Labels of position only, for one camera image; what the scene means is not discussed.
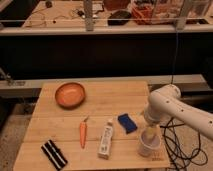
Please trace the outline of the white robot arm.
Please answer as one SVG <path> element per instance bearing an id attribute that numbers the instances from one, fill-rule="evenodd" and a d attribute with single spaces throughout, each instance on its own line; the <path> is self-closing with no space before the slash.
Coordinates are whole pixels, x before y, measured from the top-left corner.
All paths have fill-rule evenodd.
<path id="1" fill-rule="evenodd" d="M 157 125 L 167 114 L 213 141 L 213 114 L 181 102 L 180 97 L 180 89 L 173 84 L 152 91 L 144 109 L 146 122 L 149 125 Z"/>

